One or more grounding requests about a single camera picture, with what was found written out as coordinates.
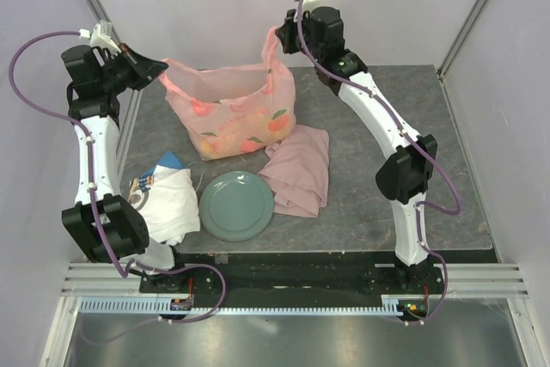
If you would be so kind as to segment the pink plastic bag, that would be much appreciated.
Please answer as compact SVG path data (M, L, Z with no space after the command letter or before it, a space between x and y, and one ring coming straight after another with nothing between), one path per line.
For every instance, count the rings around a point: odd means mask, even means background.
M196 70L166 58L166 100L204 161L254 152L288 136L296 124L295 80L279 59L276 29L257 64Z

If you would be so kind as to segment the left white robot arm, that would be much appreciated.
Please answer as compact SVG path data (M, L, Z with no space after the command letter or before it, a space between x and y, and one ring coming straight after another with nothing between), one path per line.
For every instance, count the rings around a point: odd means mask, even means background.
M174 263L174 250L154 241L141 214L121 194L117 161L119 94L140 90L167 64L146 58L120 43L112 52L100 46L74 46L61 55L71 81L68 116L79 147L79 184L62 224L94 263L135 262L159 272L170 292L186 288L188 271Z

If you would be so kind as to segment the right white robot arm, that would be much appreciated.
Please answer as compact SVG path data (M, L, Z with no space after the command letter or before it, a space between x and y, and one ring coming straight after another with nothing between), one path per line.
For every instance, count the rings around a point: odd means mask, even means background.
M361 119L378 143L385 162L376 185L389 201L396 234L397 268L393 279L403 292L425 281L425 201L437 154L432 135L420 135L393 109L376 86L363 60L345 46L340 12L320 6L306 12L290 9L276 35L286 54L312 56L317 76Z

